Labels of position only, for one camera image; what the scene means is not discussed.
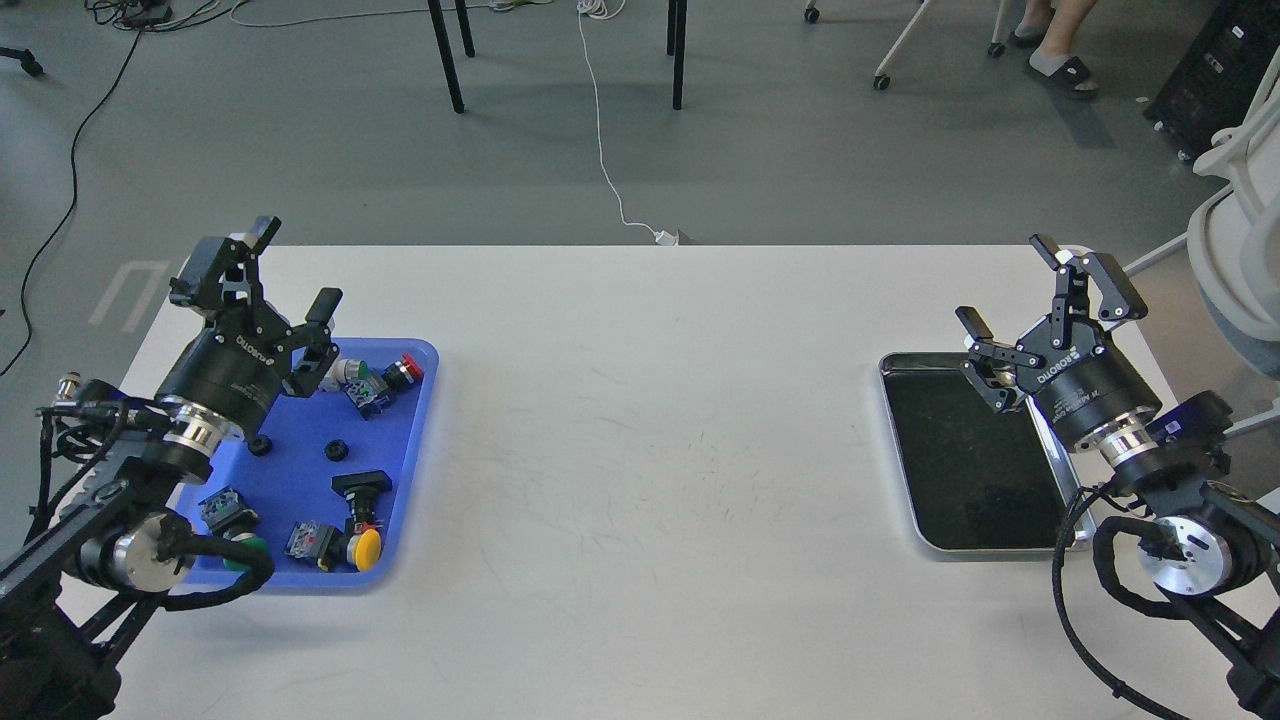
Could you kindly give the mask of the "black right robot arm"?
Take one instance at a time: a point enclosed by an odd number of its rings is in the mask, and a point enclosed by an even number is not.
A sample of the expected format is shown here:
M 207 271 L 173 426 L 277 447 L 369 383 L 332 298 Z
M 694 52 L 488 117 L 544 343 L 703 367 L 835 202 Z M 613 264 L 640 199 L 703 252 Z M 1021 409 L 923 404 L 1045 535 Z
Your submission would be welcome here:
M 1065 450 L 1097 451 L 1112 468 L 1108 482 L 1078 489 L 1066 502 L 1053 547 L 1053 602 L 1070 646 L 1114 696 L 1156 717 L 1175 717 L 1106 669 L 1068 616 L 1065 546 L 1103 500 L 1114 515 L 1098 524 L 1092 544 L 1102 589 L 1147 618 L 1190 623 L 1230 662 L 1228 684 L 1238 703 L 1275 719 L 1277 619 L 1254 626 L 1221 601 L 1258 577 L 1277 579 L 1277 515 L 1225 480 L 1231 409 L 1204 391 L 1164 413 L 1114 343 L 1115 328 L 1148 313 L 1124 269 L 1107 254 L 1073 252 L 1039 234 L 1029 242 L 1055 273 L 1046 315 L 1002 345 L 974 307 L 956 314 L 968 340 L 963 374 L 996 413 L 1029 402 Z

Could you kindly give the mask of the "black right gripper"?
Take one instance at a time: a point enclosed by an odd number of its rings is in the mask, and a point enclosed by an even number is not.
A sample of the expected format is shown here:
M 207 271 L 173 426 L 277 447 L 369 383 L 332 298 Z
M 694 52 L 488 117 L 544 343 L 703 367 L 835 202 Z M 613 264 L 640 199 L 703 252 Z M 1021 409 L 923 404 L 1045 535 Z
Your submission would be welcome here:
M 1012 413 L 1027 392 L 1073 452 L 1112 421 L 1153 419 L 1162 402 L 1110 333 L 1149 313 L 1129 275 L 1112 255 L 1065 250 L 1047 234 L 1032 234 L 1030 246 L 1057 274 L 1048 325 L 1024 334 L 1023 351 L 996 343 L 974 307 L 956 307 L 968 337 L 963 374 L 996 413 Z

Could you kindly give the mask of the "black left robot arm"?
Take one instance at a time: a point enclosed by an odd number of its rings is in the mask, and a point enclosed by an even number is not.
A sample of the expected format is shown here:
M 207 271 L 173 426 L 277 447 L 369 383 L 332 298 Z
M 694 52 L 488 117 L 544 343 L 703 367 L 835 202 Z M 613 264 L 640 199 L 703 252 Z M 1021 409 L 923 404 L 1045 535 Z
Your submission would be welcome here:
M 59 430 L 97 443 L 58 492 L 40 486 L 24 548 L 3 566 L 5 719 L 99 719 L 118 664 L 159 610 L 215 607 L 273 575 L 265 550 L 200 536 L 168 507 L 211 474 L 218 446 L 251 438 L 282 396 L 312 395 L 335 361 L 338 288 L 292 325 L 264 297 L 259 259 L 280 228 L 260 217 L 239 238 L 206 237 L 169 299 L 204 319 L 152 398 L 83 388 L 38 413 L 41 473 Z

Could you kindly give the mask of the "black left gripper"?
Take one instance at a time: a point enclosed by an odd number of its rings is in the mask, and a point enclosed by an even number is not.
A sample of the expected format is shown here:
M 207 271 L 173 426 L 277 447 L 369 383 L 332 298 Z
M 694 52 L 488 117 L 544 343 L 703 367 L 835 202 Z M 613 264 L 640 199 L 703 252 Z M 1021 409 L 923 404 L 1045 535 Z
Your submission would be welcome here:
M 201 238 L 168 300 L 204 316 L 192 340 L 160 384 L 161 404 L 198 405 L 247 436 L 259 432 L 275 401 L 308 397 L 339 352 L 333 316 L 343 291 L 317 292 L 301 325 L 262 299 L 259 255 L 282 228 L 279 217 L 259 217 L 241 238 Z

